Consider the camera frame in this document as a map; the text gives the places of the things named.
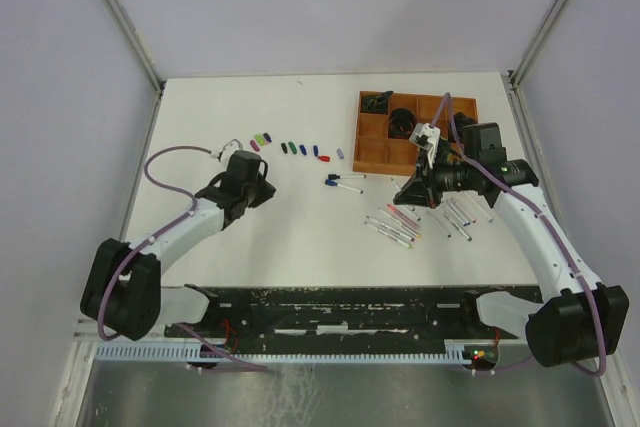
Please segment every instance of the metal frame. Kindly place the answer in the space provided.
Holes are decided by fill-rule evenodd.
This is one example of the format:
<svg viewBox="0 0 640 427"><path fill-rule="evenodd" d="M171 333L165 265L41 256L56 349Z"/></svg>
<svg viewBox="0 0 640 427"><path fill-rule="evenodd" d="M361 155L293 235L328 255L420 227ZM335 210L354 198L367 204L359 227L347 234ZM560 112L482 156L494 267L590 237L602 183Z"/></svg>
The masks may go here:
<svg viewBox="0 0 640 427"><path fill-rule="evenodd" d="M153 85L153 88L156 89L157 92L160 92L162 90L163 81L160 75L156 72L151 56L144 48L142 40L138 36L138 32L131 22L131 19L129 19L126 10L118 0L104 0L104 2L109 12L113 15L115 24L124 35L127 44L129 44L134 55L138 59L140 66L149 79L149 82L151 82L151 85Z"/></svg>
<svg viewBox="0 0 640 427"><path fill-rule="evenodd" d="M560 15L567 7L569 0L553 0L551 6L547 9L542 21L538 25L529 45L522 55L522 60L510 76L511 83L515 88L522 84L540 54L545 41L549 38L549 34L555 27Z"/></svg>
<svg viewBox="0 0 640 427"><path fill-rule="evenodd" d="M144 162L148 153L151 134L155 126L162 98L164 81L156 72L151 56L144 47L135 26L131 22L122 4L118 0L104 0L104 2L111 12L114 22L121 30L126 42L129 44L134 55L138 59L149 82L157 92L153 115L149 123L144 148L140 156L141 167L142 162ZM562 225L561 212L558 208L558 202L549 179L546 164L539 148L538 137L536 136L535 129L531 122L520 85L530 73L535 60L540 54L546 40L549 38L553 28L557 24L562 12L569 2L570 0L554 0L551 3L542 21L538 25L535 34L525 49L520 63L508 77L503 76L505 90L511 105L520 140L525 150L525 155L529 162L531 162L534 170L538 173L542 187L548 197L547 200L549 207L560 225ZM131 191L126 217L121 229L121 236L126 232L129 225L135 194L140 183L140 170L141 169L139 169L138 176ZM89 322L86 319L80 319L72 351L62 378L59 395L52 411L50 425L65 427L75 425L94 356L100 346L96 340L98 339L95 335L95 324L93 321ZM164 332L162 329L154 329L154 331L150 332L145 340L147 343L149 341L156 342L158 346L166 347L166 339L164 338ZM170 342L170 344L181 345L183 344L183 341ZM627 376L626 369L624 368L624 363L618 353L610 356L609 369L602 378L602 384L616 425L640 425L640 409L638 407L638 402L631 387L632 384Z"/></svg>

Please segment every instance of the white tabletop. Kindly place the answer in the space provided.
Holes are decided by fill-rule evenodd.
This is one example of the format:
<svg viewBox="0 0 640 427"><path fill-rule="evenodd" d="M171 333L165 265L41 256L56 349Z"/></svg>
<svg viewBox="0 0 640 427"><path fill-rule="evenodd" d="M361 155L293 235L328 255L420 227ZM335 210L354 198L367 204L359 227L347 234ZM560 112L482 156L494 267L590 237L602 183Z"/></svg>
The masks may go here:
<svg viewBox="0 0 640 427"><path fill-rule="evenodd" d="M269 163L273 199L248 210L227 230L203 241L163 277L163 285L201 286L441 286L531 284L533 273L499 219L478 217L472 242L450 239L423 219L423 238L412 250L363 225L365 215L390 201L388 176L349 181L363 195L323 184L328 173L351 171L356 104L361 90L477 99L481 122L500 125L509 158L523 157L515 123L498 73L311 75L169 80L149 154L191 144L219 148L237 137L249 150L253 135L268 132L273 143L260 155ZM303 143L310 151L285 155L280 142ZM330 163L313 158L317 144ZM345 160L338 160L336 148ZM221 167L198 152L159 158L152 173L192 192ZM159 226L185 208L186 199L143 179L127 238Z"/></svg>

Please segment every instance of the black motor joint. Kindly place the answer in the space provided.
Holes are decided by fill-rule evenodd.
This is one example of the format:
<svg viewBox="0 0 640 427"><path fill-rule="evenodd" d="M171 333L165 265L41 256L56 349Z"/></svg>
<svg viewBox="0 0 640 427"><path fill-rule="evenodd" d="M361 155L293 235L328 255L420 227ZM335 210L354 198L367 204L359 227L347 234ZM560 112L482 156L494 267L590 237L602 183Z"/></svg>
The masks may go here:
<svg viewBox="0 0 640 427"><path fill-rule="evenodd" d="M538 178L525 160L507 160L498 124L467 125L461 129L461 134L466 156L482 164L504 184L510 187L538 185ZM500 193L498 187L475 167L445 159L437 156L433 168L430 168L426 152L421 150L414 175L396 194L394 203L435 208L442 201L444 192L475 191L493 206Z"/></svg>
<svg viewBox="0 0 640 427"><path fill-rule="evenodd" d="M275 187L267 182L268 169L259 155L238 150L230 157L227 170L216 175L196 197L210 200L224 210L226 228L247 208L258 207L275 195Z"/></svg>

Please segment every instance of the pink marker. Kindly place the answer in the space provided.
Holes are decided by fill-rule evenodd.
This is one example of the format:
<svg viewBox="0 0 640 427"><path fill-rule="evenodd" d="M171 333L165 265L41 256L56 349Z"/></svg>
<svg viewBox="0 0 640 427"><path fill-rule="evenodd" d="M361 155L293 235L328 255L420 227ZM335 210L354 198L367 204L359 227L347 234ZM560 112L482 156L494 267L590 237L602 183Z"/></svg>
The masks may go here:
<svg viewBox="0 0 640 427"><path fill-rule="evenodd" d="M402 213L398 208L396 208L391 204L387 204L387 207L389 207L389 210L391 210L391 212L396 214L405 224L407 224L413 230L420 230L420 225L416 224L413 220L411 220L404 213Z"/></svg>

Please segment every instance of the pen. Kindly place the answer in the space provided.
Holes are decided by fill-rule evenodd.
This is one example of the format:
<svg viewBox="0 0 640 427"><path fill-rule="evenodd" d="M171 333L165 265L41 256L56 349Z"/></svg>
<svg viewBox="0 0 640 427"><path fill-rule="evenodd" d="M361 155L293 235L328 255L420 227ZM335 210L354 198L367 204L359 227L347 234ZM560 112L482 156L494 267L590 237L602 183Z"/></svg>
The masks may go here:
<svg viewBox="0 0 640 427"><path fill-rule="evenodd" d="M487 221L489 223L493 222L493 217L491 217L491 215L489 215L487 213L486 210L484 210L484 208L478 203L478 201L476 199L474 199L473 197L471 197L471 195L469 195L469 192L465 192L464 195L467 196L467 199L469 199L471 202L473 202L473 204L475 205L476 209L479 210L482 215L484 215L487 218Z"/></svg>
<svg viewBox="0 0 640 427"><path fill-rule="evenodd" d="M470 222L467 222L466 220L464 220L460 212L458 212L458 209L456 209L453 205L451 205L451 202L446 200L444 202L444 205L447 209L449 209L449 213L453 216L453 218L456 219L458 222L460 222L463 226L466 227L467 225L470 224Z"/></svg>
<svg viewBox="0 0 640 427"><path fill-rule="evenodd" d="M402 223L402 221L400 219L396 219L393 215L391 215L389 212L387 212L386 210L384 210L382 207L378 207L378 210L380 212L382 212L385 216L389 217L391 220L393 220L396 224L398 224L400 227L402 227L404 230L406 230L407 232L409 232L412 236L414 236L416 239L419 239L420 237L422 237L418 232L416 232L415 230L413 230L411 227L406 226L405 224Z"/></svg>
<svg viewBox="0 0 640 427"><path fill-rule="evenodd" d="M338 179L366 179L367 176L365 174L329 174L327 176L329 180L338 180Z"/></svg>
<svg viewBox="0 0 640 427"><path fill-rule="evenodd" d="M377 228L375 225L373 224L369 224L367 222L364 223L364 225L368 225L369 227L371 227L372 229L374 229L375 231L377 231L379 234L384 235L387 239L391 239L394 242L397 242L398 244L402 245L403 247L406 247L407 249L411 248L411 244L406 243L404 240L400 240L396 237L394 237L393 235L391 235L388 232L385 232L384 230L380 230L379 228Z"/></svg>
<svg viewBox="0 0 640 427"><path fill-rule="evenodd" d="M378 219L374 219L373 217L369 217L368 215L366 217L370 222L373 222L375 224L378 224L381 227L384 227L388 231L393 232L396 235L399 235L400 237L402 237L405 240L408 240L409 242L414 242L416 240L414 237L411 237L410 235L407 235L404 232L400 232L398 229L391 227L389 224L380 222Z"/></svg>
<svg viewBox="0 0 640 427"><path fill-rule="evenodd" d="M399 205L398 207L400 207L402 210L404 210L404 212L413 220L415 221L420 221L420 216L418 214L414 214L413 212L411 212L411 210L409 209L409 206L407 205Z"/></svg>
<svg viewBox="0 0 640 427"><path fill-rule="evenodd" d="M442 223L442 221L438 218L437 215L432 214L431 212L429 212L427 210L427 215L432 218L433 220L435 220L436 224L438 225L438 227L440 228L440 230L442 230L444 232L444 234L447 236L447 238L451 237L451 232L449 232L449 229L447 229L447 227Z"/></svg>
<svg viewBox="0 0 640 427"><path fill-rule="evenodd" d="M418 224L416 224L412 219L410 219L409 217L407 217L405 214L403 214L400 209L396 208L395 206L391 205L391 204L387 204L387 207L389 207L389 210L391 212L393 212L394 214L396 214L398 217L400 217L400 219L402 220L402 222L404 222L406 225L408 225L409 227L411 227L413 230L420 230L420 226Z"/></svg>
<svg viewBox="0 0 640 427"><path fill-rule="evenodd" d="M455 206L458 207L458 210L460 210L460 213L465 219L467 219L472 224L476 223L476 219L463 208L462 202L458 202L456 199L451 199L451 202L453 202Z"/></svg>
<svg viewBox="0 0 640 427"><path fill-rule="evenodd" d="M464 230L462 226L458 225L458 223L455 220L449 217L449 214L447 214L447 212L444 209L442 210L442 215L444 215L445 219L447 219L449 223L455 227L455 229L460 233L461 236L463 236L469 242L473 240L471 236L467 234L467 231Z"/></svg>
<svg viewBox="0 0 640 427"><path fill-rule="evenodd" d="M341 189L346 189L346 190L351 190L352 192L358 192L359 194L362 194L362 190L360 189L356 189L355 187L351 187L349 185L344 185L344 184L339 184L334 180L325 180L324 181L325 185L328 185L329 187L340 187Z"/></svg>

